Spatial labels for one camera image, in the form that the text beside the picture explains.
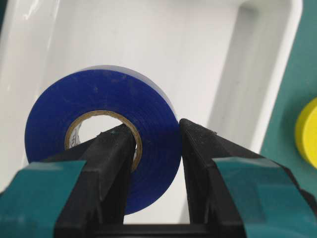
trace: white tray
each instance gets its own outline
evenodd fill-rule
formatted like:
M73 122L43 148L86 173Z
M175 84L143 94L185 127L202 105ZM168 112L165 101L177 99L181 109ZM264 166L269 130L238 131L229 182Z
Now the white tray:
M146 75L178 119L258 152L301 11L301 0L9 0L0 39L0 190L27 164L34 101L92 65ZM125 222L188 222L182 165L169 190Z

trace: cardboard core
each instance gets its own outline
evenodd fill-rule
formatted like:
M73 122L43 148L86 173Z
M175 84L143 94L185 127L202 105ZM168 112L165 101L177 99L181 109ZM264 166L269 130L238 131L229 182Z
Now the cardboard core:
M136 127L127 118L115 112L101 111L101 110L92 111L78 117L75 121L73 121L73 123L70 125L70 127L67 130L67 133L65 136L65 142L64 142L65 149L69 149L76 145L79 145L80 140L79 140L78 131L81 126L81 123L88 118L99 116L99 115L110 116L112 118L118 119L123 124L125 124L127 127L130 128L136 142L136 154L134 156L132 167L131 167L131 171L132 172L135 171L142 156L142 140L141 140L140 134L138 130L136 129Z

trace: tape roll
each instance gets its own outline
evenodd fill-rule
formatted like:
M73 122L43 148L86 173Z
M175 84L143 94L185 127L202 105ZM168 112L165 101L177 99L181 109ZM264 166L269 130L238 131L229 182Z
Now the tape roll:
M145 76L118 66L96 66L51 85L35 102L25 129L29 162L78 143L80 122L110 115L128 125L137 141L126 214L155 202L179 167L181 136L167 96Z

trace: green table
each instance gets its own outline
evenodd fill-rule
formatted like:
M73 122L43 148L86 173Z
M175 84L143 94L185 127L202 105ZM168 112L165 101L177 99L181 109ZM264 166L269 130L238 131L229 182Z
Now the green table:
M264 139L262 154L287 166L300 186L317 198L317 169L299 155L295 122L303 107L317 97L317 0L304 0L293 50Z

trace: tape hole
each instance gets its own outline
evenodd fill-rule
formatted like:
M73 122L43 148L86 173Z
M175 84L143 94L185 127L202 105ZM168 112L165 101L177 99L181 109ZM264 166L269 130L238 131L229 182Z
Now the tape hole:
M95 138L101 132L110 130L118 125L121 125L122 121L106 115L92 116L81 122L81 126L78 130L78 137L80 143L86 142ZM137 145L135 146L135 152L133 160L137 155Z

